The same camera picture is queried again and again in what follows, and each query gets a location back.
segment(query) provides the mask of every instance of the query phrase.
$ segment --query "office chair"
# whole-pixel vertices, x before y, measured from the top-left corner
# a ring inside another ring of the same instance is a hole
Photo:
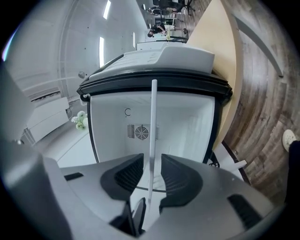
[[[177,2],[173,2],[172,0],[153,0],[153,4],[159,6],[161,9],[163,8],[175,8],[177,12],[181,11],[182,8],[186,8],[188,15],[191,16],[190,10],[196,11],[193,7],[191,7],[193,0],[178,0]]]

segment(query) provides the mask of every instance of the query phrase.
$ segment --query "white antenna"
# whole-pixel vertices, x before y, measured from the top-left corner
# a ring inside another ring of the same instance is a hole
[[[157,79],[153,79],[152,89],[151,89],[151,119],[150,119],[150,160],[149,160],[150,179],[149,179],[149,196],[148,196],[149,209],[150,209],[151,199],[152,199],[153,178],[154,178],[157,92],[158,92],[158,81]]]

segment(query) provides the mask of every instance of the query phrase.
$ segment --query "ventilation grille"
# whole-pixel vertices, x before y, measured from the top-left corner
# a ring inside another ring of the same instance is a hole
[[[133,124],[129,124],[127,126],[127,136],[129,138],[134,138],[135,137],[135,126]]]
[[[179,207],[188,204],[201,191],[203,180],[199,173],[181,163],[191,160],[161,155],[161,176],[165,182],[166,198],[160,201],[159,212],[166,207]]]
[[[242,195],[233,194],[227,199],[240,217],[246,229],[250,229],[262,219]]]
[[[150,134],[150,124],[128,124],[127,125],[127,136],[129,138],[137,137],[140,140],[145,140]],[[156,126],[155,140],[159,138],[159,126]]]
[[[132,193],[143,175],[143,158],[117,172],[114,176],[116,183]]]

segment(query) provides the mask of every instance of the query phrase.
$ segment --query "black plastic cover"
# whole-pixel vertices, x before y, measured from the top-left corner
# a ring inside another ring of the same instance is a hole
[[[107,170],[100,179],[102,188],[115,200],[129,201],[143,175],[144,154]]]
[[[136,237],[129,201],[126,202],[122,215],[117,216],[109,224],[124,233]]]
[[[160,212],[165,207],[188,204],[203,186],[203,180],[196,170],[176,161],[171,155],[161,155],[161,175],[165,181],[167,197],[160,201]]]
[[[227,199],[238,214],[246,229],[250,229],[261,221],[262,217],[242,195],[234,194]]]
[[[219,76],[177,68],[130,69],[109,77],[90,80],[79,87],[80,95],[99,95],[122,91],[151,91],[151,81],[157,79],[158,91],[185,92],[215,97],[221,104],[229,101],[232,88]]]

